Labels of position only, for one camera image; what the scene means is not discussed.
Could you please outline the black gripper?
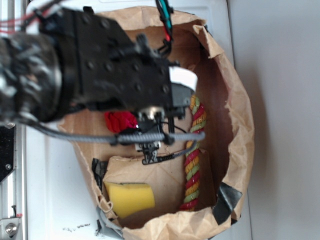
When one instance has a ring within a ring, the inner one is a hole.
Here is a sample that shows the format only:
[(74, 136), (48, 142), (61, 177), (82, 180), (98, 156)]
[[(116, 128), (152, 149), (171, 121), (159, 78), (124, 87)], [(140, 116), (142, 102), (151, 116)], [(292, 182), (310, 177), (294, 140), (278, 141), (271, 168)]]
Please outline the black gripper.
[(111, 18), (61, 8), (39, 25), (50, 37), (63, 74), (61, 102), (92, 111), (126, 110), (136, 116), (137, 129), (123, 130), (112, 145), (136, 146), (143, 164), (175, 159), (185, 150), (158, 156), (160, 143), (197, 144), (194, 133), (175, 133), (197, 88), (197, 75), (168, 60), (172, 51), (172, 8), (158, 7), (164, 28), (162, 47), (152, 48), (141, 33), (132, 41)]

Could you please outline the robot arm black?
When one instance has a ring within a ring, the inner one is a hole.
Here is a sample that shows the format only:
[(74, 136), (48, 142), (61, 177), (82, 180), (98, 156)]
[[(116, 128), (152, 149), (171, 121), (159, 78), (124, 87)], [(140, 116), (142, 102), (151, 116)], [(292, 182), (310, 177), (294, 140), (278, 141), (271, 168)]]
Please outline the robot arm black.
[[(113, 19), (45, 5), (26, 17), (38, 20), (38, 33), (14, 32), (0, 40), (0, 121), (21, 123), (59, 139), (111, 145), (135, 144), (143, 163), (159, 157), (159, 143), (202, 140), (202, 133), (176, 133), (197, 87), (197, 76), (171, 62), (172, 39), (153, 49), (144, 34), (131, 40)], [(52, 122), (84, 109), (129, 111), (138, 129), (112, 136), (68, 134)]]

